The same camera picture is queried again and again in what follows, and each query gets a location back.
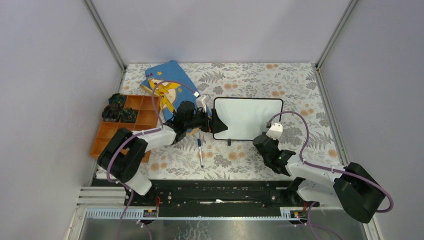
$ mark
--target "white wall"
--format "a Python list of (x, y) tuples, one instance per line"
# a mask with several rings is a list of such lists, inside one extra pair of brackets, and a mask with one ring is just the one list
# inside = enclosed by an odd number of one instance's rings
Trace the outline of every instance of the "white wall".
[(93, 0), (123, 60), (309, 62), (349, 0)]
[(0, 2), (0, 239), (63, 239), (119, 75), (81, 0)]
[(359, 1), (322, 67), (351, 161), (394, 198), (377, 214), (385, 240), (424, 239), (423, 10)]

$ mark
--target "blue towel with cartoon print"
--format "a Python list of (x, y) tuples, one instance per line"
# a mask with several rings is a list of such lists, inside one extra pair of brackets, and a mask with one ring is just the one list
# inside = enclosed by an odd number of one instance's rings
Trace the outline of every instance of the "blue towel with cartoon print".
[[(166, 80), (186, 84), (194, 91), (198, 91), (186, 72), (174, 60), (147, 69), (145, 76), (146, 80), (141, 82), (140, 87), (149, 94), (152, 94), (156, 84)], [(165, 121), (172, 118), (182, 101), (190, 101), (196, 104), (196, 97), (193, 93), (178, 83), (165, 82), (156, 88), (156, 94), (161, 97), (160, 107)]]

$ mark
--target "yellow cartoon character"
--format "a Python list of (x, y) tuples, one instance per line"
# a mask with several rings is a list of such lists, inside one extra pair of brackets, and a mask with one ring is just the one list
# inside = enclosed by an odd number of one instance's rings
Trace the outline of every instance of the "yellow cartoon character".
[[(163, 80), (155, 79), (151, 77), (147, 79), (148, 84), (151, 89), (153, 89), (156, 84), (162, 82)], [(173, 106), (173, 103), (177, 99), (177, 89), (180, 87), (180, 84), (175, 82), (165, 82), (156, 88), (156, 94), (161, 97), (160, 104), (162, 110), (168, 108), (173, 114), (176, 112), (176, 109)]]

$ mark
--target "floral tablecloth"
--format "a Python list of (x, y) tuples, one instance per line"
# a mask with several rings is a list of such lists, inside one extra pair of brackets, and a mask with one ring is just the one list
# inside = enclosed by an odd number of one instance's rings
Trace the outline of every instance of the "floral tablecloth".
[[(121, 93), (147, 95), (140, 88), (145, 70), (157, 64), (129, 64)], [(340, 165), (338, 153), (324, 110), (320, 91), (310, 63), (180, 63), (201, 93), (215, 97), (281, 98), (284, 111), (305, 117), (310, 133), (303, 156), (332, 165)], [(301, 119), (292, 114), (282, 117), (280, 149), (299, 153), (306, 130)], [(200, 166), (197, 139), (202, 141), (204, 168)], [(226, 179), (281, 180), (264, 165), (251, 141), (214, 140), (212, 134), (197, 131), (172, 146), (153, 149), (148, 163), (140, 170), (150, 179)], [(99, 168), (97, 178), (105, 179)]]

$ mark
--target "wooden organizer box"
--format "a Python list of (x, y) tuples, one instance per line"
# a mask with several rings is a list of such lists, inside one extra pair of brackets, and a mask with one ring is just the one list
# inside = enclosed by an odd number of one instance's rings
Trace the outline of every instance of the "wooden organizer box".
[[(95, 137), (93, 147), (91, 148), (90, 156), (97, 160), (111, 138), (120, 128), (127, 128), (130, 131), (156, 128), (158, 124), (158, 117), (155, 114), (155, 107), (159, 111), (161, 102), (160, 98), (155, 96), (154, 102), (156, 106), (152, 105), (152, 96), (127, 95), (123, 107), (132, 108), (133, 110), (138, 111), (135, 123), (121, 122), (121, 119), (119, 119), (119, 122), (102, 121), (98, 129), (97, 136)], [(126, 154), (127, 150), (123, 149), (121, 152)], [(147, 163), (149, 161), (149, 157), (150, 151), (146, 152), (141, 162)]]

